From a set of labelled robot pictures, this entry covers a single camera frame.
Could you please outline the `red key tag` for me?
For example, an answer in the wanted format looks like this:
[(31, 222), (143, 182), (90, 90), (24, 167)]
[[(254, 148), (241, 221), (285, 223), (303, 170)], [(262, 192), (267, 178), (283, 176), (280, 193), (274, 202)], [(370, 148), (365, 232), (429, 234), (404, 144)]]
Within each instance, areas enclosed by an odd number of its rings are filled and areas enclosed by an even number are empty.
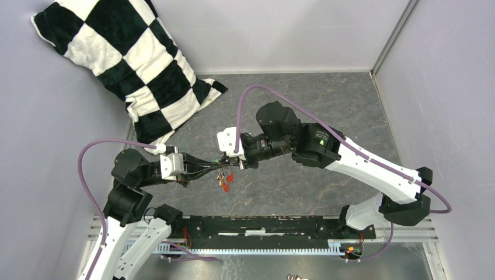
[(234, 175), (233, 173), (229, 174), (228, 176), (225, 176), (222, 179), (222, 189), (228, 193), (230, 191), (230, 183), (233, 181)]

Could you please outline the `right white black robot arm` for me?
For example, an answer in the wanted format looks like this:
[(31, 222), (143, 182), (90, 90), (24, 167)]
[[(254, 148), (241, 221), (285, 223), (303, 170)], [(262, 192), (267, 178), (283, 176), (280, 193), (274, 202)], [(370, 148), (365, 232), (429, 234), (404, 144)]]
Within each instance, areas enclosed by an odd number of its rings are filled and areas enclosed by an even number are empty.
[(226, 128), (217, 133), (218, 150), (242, 167), (253, 169), (262, 160), (289, 153), (292, 160), (303, 166), (345, 174), (378, 190), (377, 195), (364, 202), (343, 207), (337, 222), (341, 236), (352, 238), (367, 226), (386, 221), (415, 226), (430, 214), (431, 200), (415, 180), (430, 185), (431, 169), (407, 169), (377, 158), (404, 173), (407, 177), (403, 178), (373, 163), (374, 155), (361, 157), (358, 152), (364, 149), (341, 132), (334, 136), (316, 122), (302, 123), (292, 108), (278, 101), (261, 107), (256, 120), (262, 134), (236, 135), (236, 127)]

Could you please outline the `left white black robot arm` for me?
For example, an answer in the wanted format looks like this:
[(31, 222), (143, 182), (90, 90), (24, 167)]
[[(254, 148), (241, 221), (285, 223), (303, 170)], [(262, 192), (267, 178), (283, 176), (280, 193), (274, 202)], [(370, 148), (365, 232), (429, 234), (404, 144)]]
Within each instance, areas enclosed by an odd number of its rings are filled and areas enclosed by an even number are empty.
[(152, 195), (143, 187), (163, 183), (184, 186), (203, 175), (222, 168), (223, 159), (209, 162), (186, 153), (167, 152), (150, 162), (135, 149), (120, 152), (111, 175), (113, 188), (99, 216), (102, 227), (90, 260), (80, 279), (134, 279), (156, 249), (166, 244), (187, 254), (188, 260), (200, 260), (192, 253), (191, 226), (183, 222), (181, 211), (163, 204), (154, 209), (143, 234), (126, 248), (131, 234), (143, 221)]

